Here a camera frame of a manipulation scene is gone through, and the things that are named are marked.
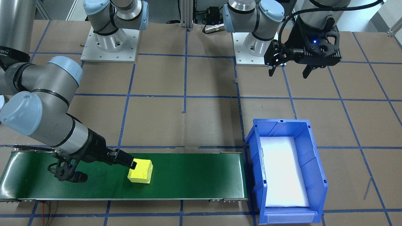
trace green conveyor belt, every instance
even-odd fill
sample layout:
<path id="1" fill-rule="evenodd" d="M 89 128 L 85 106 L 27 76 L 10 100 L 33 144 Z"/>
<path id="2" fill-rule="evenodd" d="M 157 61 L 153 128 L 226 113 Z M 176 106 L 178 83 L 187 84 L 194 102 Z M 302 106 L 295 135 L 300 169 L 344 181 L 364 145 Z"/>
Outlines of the green conveyor belt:
<path id="1" fill-rule="evenodd" d="M 150 184 L 132 183 L 128 168 L 80 162 L 83 184 L 59 182 L 47 171 L 51 153 L 14 152 L 1 178 L 0 200 L 247 199 L 242 154 L 132 154 L 154 165 Z"/>

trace black cable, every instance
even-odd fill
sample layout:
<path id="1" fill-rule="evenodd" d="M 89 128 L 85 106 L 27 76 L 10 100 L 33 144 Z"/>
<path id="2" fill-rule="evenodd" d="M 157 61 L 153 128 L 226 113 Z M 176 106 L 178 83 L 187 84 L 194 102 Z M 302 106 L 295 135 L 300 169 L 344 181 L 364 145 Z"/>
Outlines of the black cable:
<path id="1" fill-rule="evenodd" d="M 354 11 L 354 10 L 361 10 L 361 9 L 366 9 L 366 8 L 370 8 L 373 6 L 376 6 L 378 4 L 380 4 L 382 2 L 382 0 L 377 0 L 376 2 L 367 4 L 367 5 L 362 5 L 362 6 L 356 6 L 356 7 L 327 7 L 327 8 L 310 8 L 310 9 L 303 9 L 303 10 L 299 10 L 297 12 L 292 13 L 290 16 L 288 16 L 286 18 L 286 20 L 283 22 L 281 29 L 279 30 L 278 33 L 278 43 L 279 46 L 282 46 L 282 32 L 285 29 L 285 25 L 287 24 L 287 22 L 294 16 L 299 15 L 301 13 L 306 13 L 306 12 L 319 12 L 319 11 L 333 11 L 333 12 L 337 12 L 337 11 Z"/>
<path id="2" fill-rule="evenodd" d="M 215 15 L 215 13 L 219 12 L 222 8 L 224 7 L 224 5 L 219 8 L 217 11 L 215 11 L 213 14 L 211 14 L 211 16 L 208 18 L 207 22 L 205 22 L 204 28 L 202 28 L 202 33 L 205 33 L 205 27 L 207 26 L 208 22 L 211 20 L 211 18 Z"/>
<path id="3" fill-rule="evenodd" d="M 181 11 L 180 11 L 180 0 L 177 0 L 177 8 L 178 8 L 178 16 L 181 20 Z"/>

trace yellow block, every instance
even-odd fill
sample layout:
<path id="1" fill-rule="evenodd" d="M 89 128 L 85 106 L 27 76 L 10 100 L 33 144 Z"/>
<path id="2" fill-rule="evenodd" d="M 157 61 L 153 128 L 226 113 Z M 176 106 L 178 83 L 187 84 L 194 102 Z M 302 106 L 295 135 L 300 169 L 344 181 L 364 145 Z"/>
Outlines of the yellow block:
<path id="1" fill-rule="evenodd" d="M 133 183 L 149 184 L 151 182 L 152 165 L 151 160 L 135 158 L 134 162 L 137 163 L 135 169 L 128 171 L 127 178 Z"/>

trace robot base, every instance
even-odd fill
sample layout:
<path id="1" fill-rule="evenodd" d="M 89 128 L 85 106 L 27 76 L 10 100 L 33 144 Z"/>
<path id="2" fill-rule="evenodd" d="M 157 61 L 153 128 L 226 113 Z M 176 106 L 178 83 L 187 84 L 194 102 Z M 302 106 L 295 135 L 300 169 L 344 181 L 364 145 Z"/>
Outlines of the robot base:
<path id="1" fill-rule="evenodd" d="M 94 29 L 91 27 L 84 50 L 82 51 L 81 61 L 135 63 L 139 40 L 139 30 L 123 30 L 127 35 L 128 41 L 124 48 L 117 52 L 105 52 L 96 45 L 95 36 L 93 33 Z"/>
<path id="2" fill-rule="evenodd" d="M 234 53 L 236 55 L 236 65 L 239 66 L 265 66 L 264 56 L 257 57 L 249 54 L 246 48 L 243 46 L 244 40 L 246 39 L 247 32 L 235 32 L 232 33 Z"/>

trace storage bin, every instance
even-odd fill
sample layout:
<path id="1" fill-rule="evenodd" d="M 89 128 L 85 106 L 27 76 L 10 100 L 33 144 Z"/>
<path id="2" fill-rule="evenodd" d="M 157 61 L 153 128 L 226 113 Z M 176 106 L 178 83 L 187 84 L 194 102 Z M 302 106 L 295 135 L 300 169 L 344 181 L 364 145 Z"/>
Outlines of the storage bin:
<path id="1" fill-rule="evenodd" d="M 254 173 L 259 224 L 318 223 L 321 221 L 328 190 L 325 173 L 318 154 L 314 135 L 308 120 L 254 119 L 246 138 Z M 267 181 L 261 137 L 293 137 L 297 162 L 303 176 L 309 207 L 266 207 Z"/>

